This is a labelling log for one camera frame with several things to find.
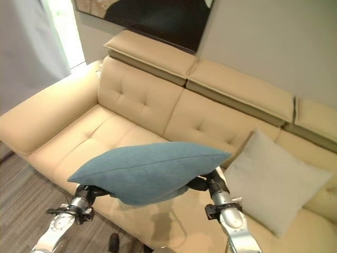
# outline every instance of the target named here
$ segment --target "white pillow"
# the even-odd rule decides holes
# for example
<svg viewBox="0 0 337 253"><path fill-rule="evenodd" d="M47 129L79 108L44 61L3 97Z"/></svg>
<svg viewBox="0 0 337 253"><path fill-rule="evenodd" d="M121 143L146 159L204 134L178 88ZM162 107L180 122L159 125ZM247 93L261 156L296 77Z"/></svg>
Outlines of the white pillow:
<svg viewBox="0 0 337 253"><path fill-rule="evenodd" d="M332 172L293 157L257 130L225 177L231 196L243 197L243 211L280 237Z"/></svg>

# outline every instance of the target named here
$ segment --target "gray wall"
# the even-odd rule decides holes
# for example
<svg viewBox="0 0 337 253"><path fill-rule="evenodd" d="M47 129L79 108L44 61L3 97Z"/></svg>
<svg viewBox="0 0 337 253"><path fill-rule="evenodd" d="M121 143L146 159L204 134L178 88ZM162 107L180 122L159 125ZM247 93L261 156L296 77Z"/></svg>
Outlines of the gray wall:
<svg viewBox="0 0 337 253"><path fill-rule="evenodd" d="M120 26L75 11L87 63ZM216 0L197 55L337 108L336 0Z"/></svg>
<svg viewBox="0 0 337 253"><path fill-rule="evenodd" d="M103 59L107 56L107 49L103 45L124 28L97 17L78 12L74 2L73 0L75 18L85 61L89 64Z"/></svg>

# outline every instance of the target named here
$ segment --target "painting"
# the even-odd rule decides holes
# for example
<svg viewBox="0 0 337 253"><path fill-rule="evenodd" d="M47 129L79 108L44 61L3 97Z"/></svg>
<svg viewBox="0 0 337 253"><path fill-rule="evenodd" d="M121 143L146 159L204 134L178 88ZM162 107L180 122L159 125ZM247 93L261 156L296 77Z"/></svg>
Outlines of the painting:
<svg viewBox="0 0 337 253"><path fill-rule="evenodd" d="M195 53L213 1L75 0L75 3L80 12Z"/></svg>

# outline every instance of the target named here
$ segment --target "metal robot arm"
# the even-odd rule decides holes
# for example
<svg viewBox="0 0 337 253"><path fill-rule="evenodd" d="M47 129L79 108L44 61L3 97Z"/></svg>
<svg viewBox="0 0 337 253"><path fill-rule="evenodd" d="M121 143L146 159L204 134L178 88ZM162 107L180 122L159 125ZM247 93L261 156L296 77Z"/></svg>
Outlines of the metal robot arm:
<svg viewBox="0 0 337 253"><path fill-rule="evenodd" d="M220 167L206 175L214 205L207 205L208 219L217 219L229 239L233 253L262 253L260 246L249 232L247 219L241 211L241 199L232 199Z"/></svg>
<svg viewBox="0 0 337 253"><path fill-rule="evenodd" d="M44 233L31 253L54 253L59 250L59 244L64 234L73 224L83 224L94 217L92 204L98 196L107 195L109 192L96 187L80 184L70 204L62 204L58 209L48 209L47 213L57 214L51 221L49 228Z"/></svg>

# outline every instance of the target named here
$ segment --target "blue pillow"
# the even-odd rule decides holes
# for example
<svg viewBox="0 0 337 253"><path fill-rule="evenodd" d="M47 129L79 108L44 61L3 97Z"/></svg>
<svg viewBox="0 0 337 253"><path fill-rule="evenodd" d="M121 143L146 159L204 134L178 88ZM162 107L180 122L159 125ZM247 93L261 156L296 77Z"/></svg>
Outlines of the blue pillow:
<svg viewBox="0 0 337 253"><path fill-rule="evenodd" d="M189 181L230 155L188 142L122 147L88 161L68 181L101 187L129 205L146 205L183 194Z"/></svg>

